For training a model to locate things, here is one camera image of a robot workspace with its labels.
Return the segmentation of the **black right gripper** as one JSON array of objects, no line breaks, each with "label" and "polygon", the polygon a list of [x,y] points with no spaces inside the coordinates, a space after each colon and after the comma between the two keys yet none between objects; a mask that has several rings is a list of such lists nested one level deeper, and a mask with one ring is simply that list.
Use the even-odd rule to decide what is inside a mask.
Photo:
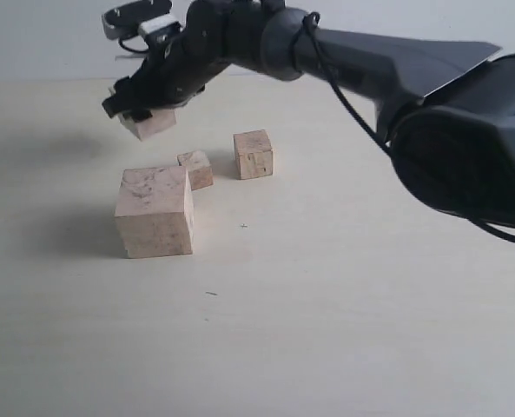
[{"label": "black right gripper", "polygon": [[167,43],[148,46],[141,67],[115,83],[102,101],[108,117],[144,122],[150,109],[181,107],[230,64],[230,25],[186,27]]}]

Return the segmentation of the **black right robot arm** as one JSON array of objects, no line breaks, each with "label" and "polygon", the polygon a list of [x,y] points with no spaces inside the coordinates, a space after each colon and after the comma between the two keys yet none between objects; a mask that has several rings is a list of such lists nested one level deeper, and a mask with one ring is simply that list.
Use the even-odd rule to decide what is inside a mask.
[{"label": "black right robot arm", "polygon": [[374,140],[425,205],[515,228],[515,54],[484,42],[379,36],[319,26],[282,1],[134,1],[103,14],[113,41],[140,37],[141,67],[103,107],[146,119],[181,107],[230,65],[290,82],[303,75],[374,103]]}]

